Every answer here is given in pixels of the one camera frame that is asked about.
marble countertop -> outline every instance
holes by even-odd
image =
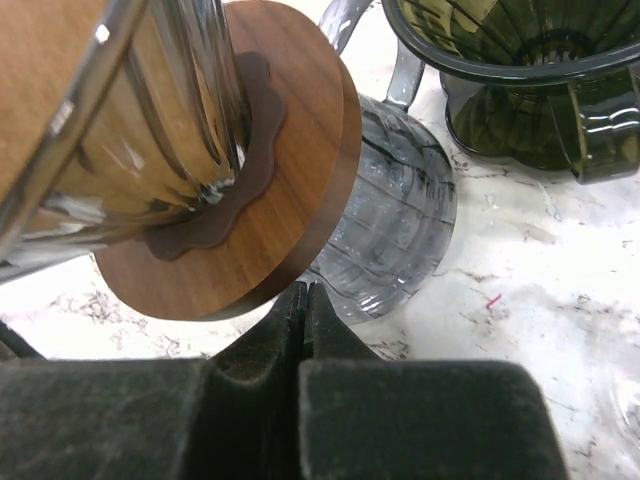
[[[328,2],[284,3],[317,21]],[[374,4],[343,55],[360,92],[384,97],[395,49]],[[389,360],[524,365],[574,480],[640,478],[640,180],[582,187],[569,174],[469,158],[448,136],[444,101],[438,73],[427,68],[411,113],[455,167],[450,248],[404,309],[354,330]],[[222,322],[147,318],[113,296],[91,257],[0,287],[0,305],[36,349],[70,359],[215,354],[269,308]]]

dripper handle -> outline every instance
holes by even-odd
[[[333,0],[318,26],[341,55],[358,22],[373,0]],[[398,53],[384,103],[407,112],[414,102],[424,73],[424,62],[398,40]]]
[[[560,144],[578,183],[635,174],[640,167],[640,64],[574,80],[566,97],[549,97]]]

brown silicone ring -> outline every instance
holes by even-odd
[[[242,211],[267,191],[275,168],[275,142],[287,116],[284,98],[269,81],[269,64],[259,53],[236,55],[251,107],[251,140],[243,168],[229,192],[198,217],[147,231],[143,241],[154,257],[172,261],[193,248],[220,245]]]

black plastic part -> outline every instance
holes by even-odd
[[[515,365],[309,360],[299,375],[305,479],[568,479]]]
[[[9,325],[0,321],[0,362],[15,358],[43,357]]]
[[[568,478],[524,370],[383,362],[320,285],[210,360],[20,360],[0,386],[8,480]]]

wooden coaster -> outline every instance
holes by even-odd
[[[156,259],[137,240],[96,253],[118,298],[152,317],[228,318],[276,296],[324,247],[355,181],[360,106],[349,73],[322,32],[302,13],[275,2],[231,2],[225,10],[234,51],[261,53],[286,99],[275,175],[216,248],[190,250],[171,262]]]

